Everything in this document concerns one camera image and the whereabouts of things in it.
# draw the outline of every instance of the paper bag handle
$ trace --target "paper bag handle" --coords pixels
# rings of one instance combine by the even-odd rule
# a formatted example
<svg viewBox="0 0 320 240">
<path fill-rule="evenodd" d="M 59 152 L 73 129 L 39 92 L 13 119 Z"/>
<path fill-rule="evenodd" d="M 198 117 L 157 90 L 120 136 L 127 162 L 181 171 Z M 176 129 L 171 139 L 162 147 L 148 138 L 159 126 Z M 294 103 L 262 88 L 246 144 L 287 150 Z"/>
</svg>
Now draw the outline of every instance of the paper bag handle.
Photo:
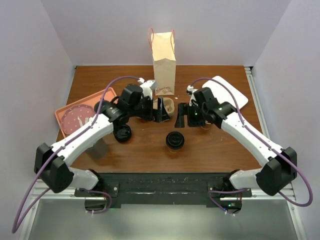
<svg viewBox="0 0 320 240">
<path fill-rule="evenodd" d="M 152 40 L 149 38 L 149 33 L 150 33 L 150 30 L 152 31 L 152 34 L 154 35 L 155 32 L 154 32 L 154 29 L 152 27 L 150 27 L 148 29 L 148 42 L 149 42 L 149 45 L 150 45 L 150 48 L 151 48 L 151 52 L 153 53 L 153 50 L 152 50 L 152 42 L 154 41 L 154 38 L 152 38 Z"/>
<path fill-rule="evenodd" d="M 152 31 L 152 34 L 153 34 L 153 35 L 155 34 L 155 32 L 154 32 L 154 29 L 153 29 L 152 27 L 150 27 L 150 28 L 148 29 L 148 42 L 149 42 L 149 45 L 150 45 L 150 48 L 151 48 L 151 52 L 153 53 L 152 43 L 153 43 L 153 41 L 154 41 L 154 38 L 152 38 L 152 40 L 150 39 L 150 37 L 149 37 L 150 31 Z M 176 53 L 175 53 L 174 46 L 173 46 L 173 44 L 172 44 L 172 37 L 173 37 L 173 44 L 175 44 L 176 41 L 175 41 L 175 30 L 174 30 L 174 29 L 173 29 L 172 32 L 171 32 L 170 43 L 171 43 L 171 48 L 172 48 L 173 54 L 176 54 Z"/>
</svg>

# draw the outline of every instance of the wood surface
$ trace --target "wood surface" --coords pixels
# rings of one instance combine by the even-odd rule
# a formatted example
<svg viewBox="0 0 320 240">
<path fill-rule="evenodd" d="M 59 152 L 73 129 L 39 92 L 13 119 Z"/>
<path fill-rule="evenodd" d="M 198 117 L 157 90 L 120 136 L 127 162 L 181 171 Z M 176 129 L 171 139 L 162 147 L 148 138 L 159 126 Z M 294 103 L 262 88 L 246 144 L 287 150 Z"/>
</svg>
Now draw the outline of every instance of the wood surface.
<svg viewBox="0 0 320 240">
<path fill-rule="evenodd" d="M 111 80 L 120 76 L 154 79 L 153 66 L 78 66 L 67 104 L 103 90 Z M 103 138 L 108 147 L 107 155 L 101 159 L 92 159 L 84 152 L 72 167 L 114 173 L 231 172 L 235 169 L 259 168 L 258 162 L 238 141 L 214 125 L 209 130 L 187 126 L 174 128 L 177 104 L 187 103 L 190 99 L 186 94 L 187 86 L 195 79 L 214 76 L 221 76 L 249 99 L 241 112 L 246 120 L 261 131 L 243 66 L 178 65 L 175 95 L 166 96 L 172 98 L 175 105 L 175 114 L 169 121 L 145 122 L 133 117 L 128 123 L 132 129 L 129 142 L 118 143 L 113 134 L 109 134 Z M 130 83 L 135 83 L 135 80 L 120 80 L 112 88 L 120 95 L 122 89 Z M 195 87 L 200 88 L 204 83 L 198 82 Z M 181 132 L 185 138 L 183 148 L 177 153 L 169 152 L 165 143 L 167 134 L 172 131 Z M 62 138 L 60 132 L 57 140 Z"/>
</svg>

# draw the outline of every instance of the gray wall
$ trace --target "gray wall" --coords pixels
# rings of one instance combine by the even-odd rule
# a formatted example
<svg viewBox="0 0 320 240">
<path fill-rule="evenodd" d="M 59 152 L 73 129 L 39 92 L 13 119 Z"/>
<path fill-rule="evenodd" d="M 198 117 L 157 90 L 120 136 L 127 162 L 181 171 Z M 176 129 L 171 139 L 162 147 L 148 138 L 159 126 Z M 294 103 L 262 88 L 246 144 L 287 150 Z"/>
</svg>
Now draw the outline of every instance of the gray wall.
<svg viewBox="0 0 320 240">
<path fill-rule="evenodd" d="M 299 208 L 310 240 L 319 239 L 320 1 L 292 0 L 254 65 L 253 75 L 270 136 L 298 153 L 298 167 L 313 187 L 313 207 Z M 298 202 L 308 200 L 301 178 Z"/>
<path fill-rule="evenodd" d="M 290 0 L 41 0 L 76 65 L 152 64 L 147 31 L 175 29 L 177 64 L 253 66 Z"/>
<path fill-rule="evenodd" d="M 11 234 L 32 178 L 36 148 L 58 133 L 72 64 L 39 0 L 0 1 L 0 239 Z"/>
</svg>

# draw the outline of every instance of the pink tray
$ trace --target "pink tray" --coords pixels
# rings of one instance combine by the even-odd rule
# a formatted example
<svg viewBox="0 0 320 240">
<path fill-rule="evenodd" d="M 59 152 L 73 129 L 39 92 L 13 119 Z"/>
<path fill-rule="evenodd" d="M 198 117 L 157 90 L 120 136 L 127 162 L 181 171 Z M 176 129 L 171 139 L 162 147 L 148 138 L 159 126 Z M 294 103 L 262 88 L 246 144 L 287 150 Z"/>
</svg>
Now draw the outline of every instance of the pink tray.
<svg viewBox="0 0 320 240">
<path fill-rule="evenodd" d="M 85 105 L 88 105 L 88 106 L 91 106 L 91 107 L 95 107 L 95 104 L 97 102 L 100 101 L 101 97 L 102 97 L 102 94 L 104 93 L 105 90 L 101 90 L 101 91 L 98 91 L 90 96 L 87 96 L 85 98 L 82 98 L 78 101 L 75 101 L 69 105 L 66 105 L 62 108 L 59 108 L 57 110 L 55 110 L 54 112 L 54 115 L 55 115 L 55 118 L 56 120 L 58 121 L 58 124 L 59 124 L 59 127 L 61 129 L 61 132 L 62 132 L 62 135 L 63 137 L 65 138 L 67 135 L 66 133 L 63 131 L 62 127 L 61 127 L 61 119 L 63 117 L 63 115 L 65 114 L 65 112 L 70 109 L 72 106 L 74 105 L 80 105 L 80 104 L 85 104 Z M 106 92 L 105 96 L 104 96 L 104 100 L 107 100 L 107 101 L 111 101 L 115 96 L 117 96 L 116 92 L 114 91 L 114 89 L 112 87 L 109 87 L 108 91 Z"/>
</svg>

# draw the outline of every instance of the paper bag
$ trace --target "paper bag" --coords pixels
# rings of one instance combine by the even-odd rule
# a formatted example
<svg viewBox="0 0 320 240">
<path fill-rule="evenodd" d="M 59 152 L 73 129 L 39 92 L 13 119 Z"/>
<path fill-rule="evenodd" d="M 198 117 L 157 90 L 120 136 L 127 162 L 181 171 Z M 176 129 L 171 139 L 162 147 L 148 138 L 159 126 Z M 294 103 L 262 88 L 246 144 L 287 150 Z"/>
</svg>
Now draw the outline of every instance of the paper bag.
<svg viewBox="0 0 320 240">
<path fill-rule="evenodd" d="M 155 95 L 174 95 L 176 81 L 175 31 L 154 33 L 148 30 L 152 50 L 154 80 L 158 87 Z"/>
</svg>

